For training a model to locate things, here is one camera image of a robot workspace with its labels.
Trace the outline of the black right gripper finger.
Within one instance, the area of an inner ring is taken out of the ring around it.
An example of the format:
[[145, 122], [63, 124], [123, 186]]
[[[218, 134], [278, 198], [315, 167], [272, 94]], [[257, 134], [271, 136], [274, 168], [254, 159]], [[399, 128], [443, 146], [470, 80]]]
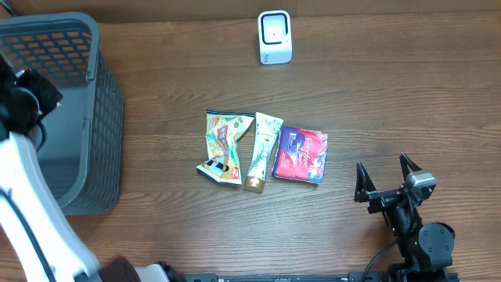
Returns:
[[422, 168], [415, 164], [406, 153], [402, 153], [399, 156], [400, 165], [402, 169], [402, 176], [406, 183], [411, 182], [411, 178], [414, 176], [414, 172], [421, 171]]
[[355, 196], [369, 196], [376, 193], [377, 189], [362, 162], [356, 164], [356, 175]]

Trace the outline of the red purple pad packet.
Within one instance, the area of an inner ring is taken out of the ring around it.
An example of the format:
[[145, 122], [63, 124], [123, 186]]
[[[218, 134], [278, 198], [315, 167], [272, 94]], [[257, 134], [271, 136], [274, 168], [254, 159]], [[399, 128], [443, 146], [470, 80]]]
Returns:
[[325, 172], [327, 147], [326, 132], [283, 126], [272, 174], [318, 185]]

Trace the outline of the white gold cream tube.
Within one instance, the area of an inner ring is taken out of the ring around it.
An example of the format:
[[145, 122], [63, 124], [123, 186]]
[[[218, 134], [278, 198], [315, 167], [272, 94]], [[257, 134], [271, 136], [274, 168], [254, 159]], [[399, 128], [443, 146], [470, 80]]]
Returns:
[[245, 179], [244, 188], [262, 193], [271, 152], [280, 134], [283, 119], [257, 112], [253, 156]]

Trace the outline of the yellow snack packet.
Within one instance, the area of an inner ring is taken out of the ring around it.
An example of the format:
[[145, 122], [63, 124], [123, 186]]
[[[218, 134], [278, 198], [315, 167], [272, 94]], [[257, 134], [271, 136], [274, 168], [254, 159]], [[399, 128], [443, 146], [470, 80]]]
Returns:
[[217, 183], [241, 185], [238, 142], [255, 119], [255, 114], [207, 110], [206, 145], [208, 159], [196, 170]]

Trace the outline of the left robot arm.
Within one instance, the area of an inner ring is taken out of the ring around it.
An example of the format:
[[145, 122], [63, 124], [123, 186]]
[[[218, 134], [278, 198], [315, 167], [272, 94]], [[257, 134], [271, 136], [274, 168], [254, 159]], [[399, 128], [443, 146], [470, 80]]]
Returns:
[[101, 266], [70, 227], [41, 173], [31, 133], [61, 93], [37, 71], [1, 62], [1, 227], [29, 281], [177, 282], [164, 262], [135, 268], [126, 258]]

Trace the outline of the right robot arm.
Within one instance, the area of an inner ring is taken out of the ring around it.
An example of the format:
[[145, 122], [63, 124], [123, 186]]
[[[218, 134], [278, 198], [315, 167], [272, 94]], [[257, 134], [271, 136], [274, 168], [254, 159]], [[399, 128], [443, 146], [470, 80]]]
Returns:
[[[394, 190], [379, 191], [374, 186], [363, 163], [356, 164], [357, 181], [354, 201], [368, 203], [370, 214], [381, 213], [391, 229], [394, 240], [364, 269], [357, 281], [458, 281], [449, 274], [455, 246], [454, 229], [443, 222], [422, 223], [417, 208], [436, 187], [431, 172], [415, 164], [406, 154], [399, 156], [403, 183]], [[401, 263], [389, 265], [383, 273], [371, 271], [375, 262], [394, 246], [398, 247]]]

